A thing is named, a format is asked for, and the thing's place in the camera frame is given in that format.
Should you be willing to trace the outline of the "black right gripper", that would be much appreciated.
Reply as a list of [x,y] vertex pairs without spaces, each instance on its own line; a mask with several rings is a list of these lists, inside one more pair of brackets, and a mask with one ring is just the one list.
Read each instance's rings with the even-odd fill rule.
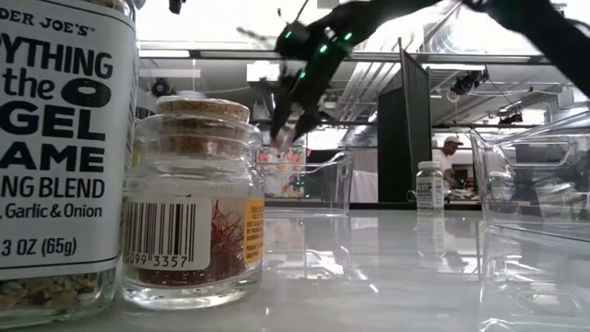
[[295,125],[294,139],[313,131],[322,122],[317,105],[341,62],[341,49],[318,49],[306,61],[305,67],[284,85],[284,90],[278,89],[273,93],[275,107],[270,129],[272,138],[277,137],[288,121],[294,104],[304,110]]

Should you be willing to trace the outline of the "white-lid seasoning bottle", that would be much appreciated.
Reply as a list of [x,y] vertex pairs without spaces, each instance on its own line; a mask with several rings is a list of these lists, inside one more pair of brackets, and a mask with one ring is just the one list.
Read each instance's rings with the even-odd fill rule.
[[135,20],[133,0],[0,0],[0,329],[114,296]]
[[416,175],[416,204],[418,211],[443,211],[444,179],[438,161],[421,161]]

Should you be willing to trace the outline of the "colourful patterned cloth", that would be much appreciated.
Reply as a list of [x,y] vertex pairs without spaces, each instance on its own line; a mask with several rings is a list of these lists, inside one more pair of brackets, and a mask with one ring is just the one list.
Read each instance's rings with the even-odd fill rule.
[[271,147],[262,147],[256,155],[257,169],[264,175],[265,197],[301,198],[304,197],[304,181],[307,149],[291,147],[286,152],[278,152]]

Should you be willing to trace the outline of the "clear plastic bin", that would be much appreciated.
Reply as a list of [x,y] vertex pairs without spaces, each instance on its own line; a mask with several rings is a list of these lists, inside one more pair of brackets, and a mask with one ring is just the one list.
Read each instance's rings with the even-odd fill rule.
[[515,134],[469,136],[489,225],[590,243],[590,111]]
[[305,163],[304,197],[265,197],[272,218],[340,217],[349,210],[353,157],[346,151],[322,163]]

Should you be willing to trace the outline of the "black partition panel on stand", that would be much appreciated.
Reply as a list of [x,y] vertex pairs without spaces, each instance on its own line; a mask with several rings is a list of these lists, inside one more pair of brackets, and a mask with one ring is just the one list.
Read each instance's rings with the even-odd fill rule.
[[385,204],[407,201],[432,150],[429,72],[404,47],[398,55],[399,70],[377,102],[378,199]]

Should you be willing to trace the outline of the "person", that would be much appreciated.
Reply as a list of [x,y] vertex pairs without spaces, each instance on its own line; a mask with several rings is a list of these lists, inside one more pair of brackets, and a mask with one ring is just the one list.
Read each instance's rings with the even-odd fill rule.
[[439,162],[442,177],[450,189],[456,186],[453,170],[453,155],[463,145],[464,143],[456,136],[448,136],[444,140],[442,147],[432,152],[432,160]]

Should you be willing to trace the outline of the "white wall box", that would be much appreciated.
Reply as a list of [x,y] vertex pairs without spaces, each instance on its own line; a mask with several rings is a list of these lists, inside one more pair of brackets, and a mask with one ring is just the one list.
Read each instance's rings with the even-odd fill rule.
[[280,70],[280,64],[268,61],[255,61],[246,66],[246,80],[248,82],[255,82],[263,78],[267,81],[277,81]]

